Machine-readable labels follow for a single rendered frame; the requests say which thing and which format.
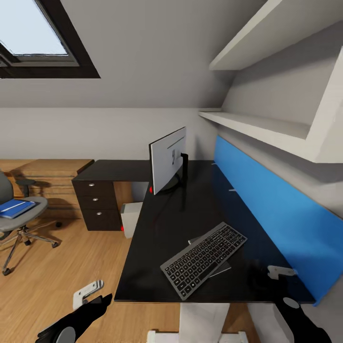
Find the swivel chair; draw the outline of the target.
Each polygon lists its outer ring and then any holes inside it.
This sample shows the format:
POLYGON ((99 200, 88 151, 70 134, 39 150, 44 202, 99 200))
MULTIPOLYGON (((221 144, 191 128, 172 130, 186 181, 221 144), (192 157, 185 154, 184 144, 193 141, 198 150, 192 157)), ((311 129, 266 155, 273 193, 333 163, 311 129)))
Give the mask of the swivel chair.
MULTIPOLYGON (((30 234, 30 232, 33 232, 39 228, 42 228, 44 226, 50 225, 52 223, 56 223, 57 227, 61 226, 61 222, 58 221, 52 221, 45 224, 41 224, 32 228, 26 227, 26 224, 33 221, 34 219, 39 218, 40 214, 48 207, 49 200, 45 197, 41 196, 32 196, 29 197, 29 184, 36 183, 35 180, 30 179, 22 179, 17 180, 16 184, 22 184, 24 185, 24 198, 21 199, 23 201, 30 201, 35 202, 35 205, 31 208, 27 209, 25 212, 22 212, 21 214, 17 215, 14 218, 7 218, 7 217, 1 217, 0 216, 0 234, 3 234, 3 236, 0 238, 0 247, 17 239, 4 266, 3 266, 3 274, 6 276, 8 273, 10 273, 10 269, 7 268, 7 265, 12 258, 15 250, 17 249, 20 240, 22 240, 26 246, 30 245, 31 242, 29 240, 29 237, 43 240, 46 242, 51 242, 52 247, 55 248, 58 246, 58 243, 43 237, 39 237, 33 234, 30 234), (2 240, 6 239, 13 231, 17 231, 15 235, 10 237, 9 239, 1 242, 2 240)), ((4 174, 4 172, 0 169, 0 205, 13 200, 14 198, 14 192, 13 192, 13 185, 7 178, 7 176, 4 174)))

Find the notebook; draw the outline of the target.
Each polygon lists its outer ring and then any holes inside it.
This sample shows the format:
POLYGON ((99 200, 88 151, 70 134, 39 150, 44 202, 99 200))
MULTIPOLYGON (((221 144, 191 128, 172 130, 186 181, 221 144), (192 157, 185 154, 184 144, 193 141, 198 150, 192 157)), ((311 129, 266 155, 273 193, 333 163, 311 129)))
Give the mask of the notebook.
MULTIPOLYGON (((189 244, 191 245, 195 240, 198 240, 200 238, 201 238, 201 236, 198 236, 198 237, 196 237, 194 239, 189 240, 189 244)), ((229 269, 231 269, 230 264, 228 262, 225 262, 224 264, 222 264, 222 266, 218 270, 216 270, 214 272, 213 276, 215 276, 217 274, 220 274, 220 273, 222 273, 222 272, 224 272, 226 270, 229 270, 229 269)))

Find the folder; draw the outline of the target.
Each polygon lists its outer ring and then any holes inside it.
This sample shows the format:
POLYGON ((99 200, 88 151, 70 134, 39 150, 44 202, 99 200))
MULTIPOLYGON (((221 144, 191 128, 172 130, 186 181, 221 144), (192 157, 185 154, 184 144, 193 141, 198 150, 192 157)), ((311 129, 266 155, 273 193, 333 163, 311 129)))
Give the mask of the folder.
POLYGON ((0 205, 0 216, 1 217, 7 217, 7 218, 14 218, 17 215, 21 214, 22 212, 25 212, 27 209, 31 208, 35 205, 35 202, 30 201, 23 201, 14 199, 11 201, 8 201, 2 205, 0 205), (13 207, 6 212, 1 212, 9 207, 13 207))

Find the keyboard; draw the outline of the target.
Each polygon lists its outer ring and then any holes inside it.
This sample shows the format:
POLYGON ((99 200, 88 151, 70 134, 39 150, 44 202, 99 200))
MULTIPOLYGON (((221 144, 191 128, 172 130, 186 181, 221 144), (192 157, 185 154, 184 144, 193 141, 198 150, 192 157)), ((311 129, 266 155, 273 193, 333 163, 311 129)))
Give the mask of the keyboard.
POLYGON ((160 270, 186 301, 244 242, 242 234, 222 222, 165 262, 160 270))

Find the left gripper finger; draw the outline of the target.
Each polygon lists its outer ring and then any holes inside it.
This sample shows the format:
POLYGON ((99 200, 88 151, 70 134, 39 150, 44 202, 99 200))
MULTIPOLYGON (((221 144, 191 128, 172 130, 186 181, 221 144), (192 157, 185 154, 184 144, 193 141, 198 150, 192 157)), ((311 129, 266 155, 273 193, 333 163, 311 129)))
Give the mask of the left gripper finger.
POLYGON ((107 306, 110 305, 112 301, 112 293, 104 297, 103 300, 104 300, 105 308, 107 309, 107 306))

